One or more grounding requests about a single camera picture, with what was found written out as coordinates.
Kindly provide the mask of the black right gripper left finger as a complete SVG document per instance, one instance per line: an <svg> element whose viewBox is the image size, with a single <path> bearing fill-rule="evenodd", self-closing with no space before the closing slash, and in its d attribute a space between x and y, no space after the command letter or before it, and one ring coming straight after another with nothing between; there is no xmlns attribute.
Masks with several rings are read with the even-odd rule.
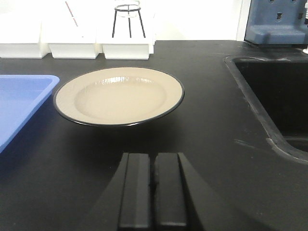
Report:
<svg viewBox="0 0 308 231"><path fill-rule="evenodd" d="M150 159L123 154L117 171L88 217L89 231L148 231Z"/></svg>

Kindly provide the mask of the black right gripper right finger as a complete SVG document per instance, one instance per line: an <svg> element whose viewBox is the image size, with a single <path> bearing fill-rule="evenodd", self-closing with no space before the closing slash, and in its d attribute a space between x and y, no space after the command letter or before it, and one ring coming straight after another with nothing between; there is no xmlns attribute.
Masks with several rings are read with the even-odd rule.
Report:
<svg viewBox="0 0 308 231"><path fill-rule="evenodd" d="M235 231L232 209L176 153L155 160L155 225L159 231Z"/></svg>

